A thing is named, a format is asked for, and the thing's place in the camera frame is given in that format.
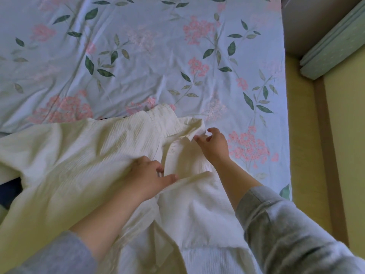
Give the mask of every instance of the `leaf print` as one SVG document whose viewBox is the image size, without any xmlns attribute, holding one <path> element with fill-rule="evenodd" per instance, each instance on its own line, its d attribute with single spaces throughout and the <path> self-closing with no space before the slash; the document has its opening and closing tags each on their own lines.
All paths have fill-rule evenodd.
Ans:
<svg viewBox="0 0 365 274">
<path fill-rule="evenodd" d="M 290 200 L 290 187 L 289 187 L 289 184 L 280 191 L 279 195 L 281 197 L 287 199 L 287 200 Z"/>
<path fill-rule="evenodd" d="M 238 62 L 234 58 L 230 58 L 229 60 L 238 66 Z"/>
<path fill-rule="evenodd" d="M 118 58 L 118 51 L 114 51 L 112 55 L 110 56 L 110 64 L 113 64 L 113 62 Z"/>
<path fill-rule="evenodd" d="M 161 1 L 161 2 L 167 5 L 176 5 L 176 3 L 174 2 L 169 2 L 169 1 Z"/>
<path fill-rule="evenodd" d="M 226 0 L 211 0 L 211 1 L 222 3 L 222 2 L 225 2 Z"/>
<path fill-rule="evenodd" d="M 189 3 L 179 3 L 177 4 L 176 8 L 183 8 L 185 6 L 187 6 Z"/>
<path fill-rule="evenodd" d="M 56 23 L 59 23 L 59 22 L 63 22 L 63 21 L 66 21 L 68 18 L 70 18 L 71 15 L 63 15 L 61 17 L 58 17 L 52 25 L 56 24 Z"/>
<path fill-rule="evenodd" d="M 25 58 L 16 58 L 14 59 L 15 62 L 27 62 L 28 60 L 26 60 Z"/>
<path fill-rule="evenodd" d="M 222 71 L 222 72 L 232 72 L 232 69 L 230 69 L 229 67 L 225 66 L 223 68 L 218 68 L 218 70 Z"/>
<path fill-rule="evenodd" d="M 96 5 L 108 5 L 110 3 L 108 1 L 96 1 L 96 2 L 93 2 L 93 4 L 96 4 Z"/>
<path fill-rule="evenodd" d="M 186 94 L 186 96 L 188 97 L 199 97 L 198 95 L 196 95 L 195 93 L 189 93 L 189 94 Z"/>
<path fill-rule="evenodd" d="M 114 43 L 116 46 L 119 46 L 120 41 L 119 41 L 119 37 L 117 34 L 115 34 L 115 36 L 114 36 Z"/>
<path fill-rule="evenodd" d="M 15 87 L 16 92 L 18 92 L 20 94 L 24 93 L 23 88 L 21 87 L 20 84 L 14 84 L 14 87 Z"/>
<path fill-rule="evenodd" d="M 260 115 L 260 119 L 261 119 L 261 121 L 262 121 L 262 124 L 266 127 L 266 121 L 265 121 L 265 119 L 263 118 L 263 116 L 262 116 L 262 115 Z"/>
<path fill-rule="evenodd" d="M 228 55 L 229 56 L 232 56 L 232 55 L 235 54 L 235 52 L 236 52 L 236 44 L 235 44 L 234 41 L 228 46 L 227 51 L 228 51 Z"/>
<path fill-rule="evenodd" d="M 249 105 L 249 107 L 251 108 L 251 110 L 254 110 L 253 101 L 245 93 L 244 93 L 244 100 L 246 101 L 246 104 Z"/>
<path fill-rule="evenodd" d="M 177 90 L 169 89 L 167 91 L 170 92 L 172 95 L 180 95 L 180 92 L 178 92 Z"/>
<path fill-rule="evenodd" d="M 102 92 L 103 91 L 103 87 L 102 87 L 102 83 L 100 82 L 99 79 L 96 79 L 96 84 L 98 85 L 99 92 Z"/>
<path fill-rule="evenodd" d="M 263 80 L 263 81 L 266 81 L 266 78 L 264 76 L 264 74 L 262 73 L 261 69 L 258 70 L 258 74 L 260 75 L 260 78 Z"/>
<path fill-rule="evenodd" d="M 222 58 L 222 55 L 221 55 L 220 51 L 217 50 L 217 63 L 218 63 L 218 65 L 221 63 L 221 58 Z"/>
<path fill-rule="evenodd" d="M 239 35 L 238 33 L 233 33 L 233 34 L 229 35 L 228 37 L 241 38 L 242 36 Z"/>
<path fill-rule="evenodd" d="M 102 75 L 104 77 L 115 77 L 113 75 L 113 73 L 110 73 L 110 72 L 108 72 L 108 71 L 106 71 L 104 69 L 98 69 L 98 72 L 99 72 L 100 75 Z"/>
<path fill-rule="evenodd" d="M 205 59 L 206 57 L 210 56 L 212 53 L 214 52 L 214 49 L 208 49 L 205 51 L 204 55 L 203 55 L 203 59 Z"/>
<path fill-rule="evenodd" d="M 14 51 L 11 52 L 12 55 L 16 55 L 19 53 L 21 53 L 21 50 L 19 50 L 19 49 L 15 49 Z"/>
<path fill-rule="evenodd" d="M 98 8 L 92 9 L 90 10 L 86 15 L 85 15 L 85 20 L 91 20 L 94 19 L 96 17 L 96 15 L 98 14 Z"/>
<path fill-rule="evenodd" d="M 83 35 L 82 33 L 79 32 L 68 32 L 67 34 L 74 37 L 81 37 Z"/>
<path fill-rule="evenodd" d="M 190 78 L 188 75 L 184 74 L 183 72 L 181 72 L 182 77 L 185 79 L 185 81 L 191 82 Z"/>
<path fill-rule="evenodd" d="M 116 6 L 126 6 L 128 2 L 117 2 L 115 3 Z"/>
<path fill-rule="evenodd" d="M 126 59 L 129 59 L 129 54 L 128 54 L 127 50 L 122 49 L 122 50 L 121 50 L 121 54 L 122 54 L 122 55 L 123 55 Z"/>
<path fill-rule="evenodd" d="M 271 110 L 269 110 L 267 107 L 264 107 L 263 105 L 256 105 L 257 108 L 263 112 L 266 112 L 266 113 L 273 113 Z"/>
<path fill-rule="evenodd" d="M 270 89 L 275 93 L 277 94 L 277 91 L 276 91 L 276 88 L 273 86 L 273 85 L 269 85 Z"/>
<path fill-rule="evenodd" d="M 242 21 L 242 20 L 241 20 L 241 24 L 242 24 L 242 27 L 243 27 L 246 31 L 248 31 L 248 30 L 249 30 L 249 27 L 247 26 L 247 24 L 246 24 L 244 21 Z"/>
<path fill-rule="evenodd" d="M 254 178 L 255 178 L 256 180 L 263 180 L 263 179 L 265 179 L 267 176 L 268 176 L 268 175 L 267 175 L 266 173 L 257 173 L 257 174 L 254 176 Z"/>
<path fill-rule="evenodd" d="M 94 64 L 92 63 L 92 61 L 89 59 L 88 56 L 86 56 L 85 58 L 85 66 L 89 70 L 90 75 L 94 74 Z"/>
<path fill-rule="evenodd" d="M 265 98 L 265 100 L 267 100 L 267 96 L 269 95 L 269 91 L 267 90 L 266 86 L 263 87 L 262 92 L 263 92 L 263 97 Z"/>
<path fill-rule="evenodd" d="M 22 47 L 24 47 L 24 45 L 25 45 L 24 42 L 17 37 L 15 38 L 15 42 L 16 42 L 16 44 L 18 44 L 19 46 L 22 46 Z"/>
</svg>

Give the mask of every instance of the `mattress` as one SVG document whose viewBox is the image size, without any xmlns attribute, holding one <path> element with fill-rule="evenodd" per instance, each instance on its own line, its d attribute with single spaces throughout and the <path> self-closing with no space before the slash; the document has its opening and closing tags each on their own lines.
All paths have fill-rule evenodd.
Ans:
<svg viewBox="0 0 365 274">
<path fill-rule="evenodd" d="M 167 103 L 291 198 L 280 0 L 2 0 L 0 132 Z"/>
</svg>

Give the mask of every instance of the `wall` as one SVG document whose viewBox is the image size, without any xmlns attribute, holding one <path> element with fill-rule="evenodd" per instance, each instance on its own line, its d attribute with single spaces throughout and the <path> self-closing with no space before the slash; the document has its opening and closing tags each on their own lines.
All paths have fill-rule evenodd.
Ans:
<svg viewBox="0 0 365 274">
<path fill-rule="evenodd" d="M 360 1 L 282 0 L 285 50 L 303 56 Z"/>
<path fill-rule="evenodd" d="M 365 258 L 365 46 L 325 75 L 350 249 Z"/>
</svg>

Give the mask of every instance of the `wooden floor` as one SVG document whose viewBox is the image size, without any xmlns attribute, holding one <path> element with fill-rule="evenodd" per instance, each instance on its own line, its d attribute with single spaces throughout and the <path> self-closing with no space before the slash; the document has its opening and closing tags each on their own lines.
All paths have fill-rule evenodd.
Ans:
<svg viewBox="0 0 365 274">
<path fill-rule="evenodd" d="M 300 210 L 331 233 L 313 83 L 299 74 L 299 61 L 296 58 L 287 56 L 285 64 L 293 201 Z"/>
</svg>

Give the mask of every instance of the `shirt sleeve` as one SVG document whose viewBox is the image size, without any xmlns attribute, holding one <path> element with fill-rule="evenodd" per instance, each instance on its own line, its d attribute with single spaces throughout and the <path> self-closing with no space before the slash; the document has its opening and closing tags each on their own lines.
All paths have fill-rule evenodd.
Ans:
<svg viewBox="0 0 365 274">
<path fill-rule="evenodd" d="M 251 188 L 236 216 L 264 273 L 365 273 L 365 261 L 270 188 Z"/>
<path fill-rule="evenodd" d="M 73 232 L 62 232 L 51 243 L 6 274 L 92 274 L 98 263 Z"/>
</svg>

